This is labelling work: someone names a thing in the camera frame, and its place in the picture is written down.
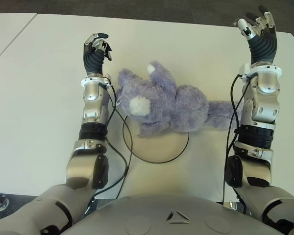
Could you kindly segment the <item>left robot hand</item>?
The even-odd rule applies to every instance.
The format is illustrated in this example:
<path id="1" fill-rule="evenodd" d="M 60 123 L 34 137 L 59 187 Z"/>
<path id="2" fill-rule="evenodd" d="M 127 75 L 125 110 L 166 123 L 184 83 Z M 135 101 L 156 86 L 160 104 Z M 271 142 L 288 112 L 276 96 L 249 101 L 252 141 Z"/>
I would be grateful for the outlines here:
<path id="1" fill-rule="evenodd" d="M 106 42 L 109 36 L 105 33 L 92 34 L 83 46 L 83 63 L 87 74 L 103 75 L 102 68 L 104 59 L 112 60 L 110 52 L 112 51 Z"/>

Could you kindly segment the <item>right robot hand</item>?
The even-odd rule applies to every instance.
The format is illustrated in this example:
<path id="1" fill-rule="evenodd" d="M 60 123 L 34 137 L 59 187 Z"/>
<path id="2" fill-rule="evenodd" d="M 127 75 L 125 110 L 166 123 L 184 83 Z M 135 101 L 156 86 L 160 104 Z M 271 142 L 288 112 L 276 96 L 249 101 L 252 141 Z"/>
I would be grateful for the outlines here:
<path id="1" fill-rule="evenodd" d="M 277 52 L 276 25 L 267 7 L 259 5 L 258 10 L 262 13 L 261 16 L 251 12 L 246 13 L 246 17 L 253 23 L 240 18 L 237 20 L 237 26 L 249 45 L 250 63 L 252 65 L 259 62 L 272 64 Z"/>

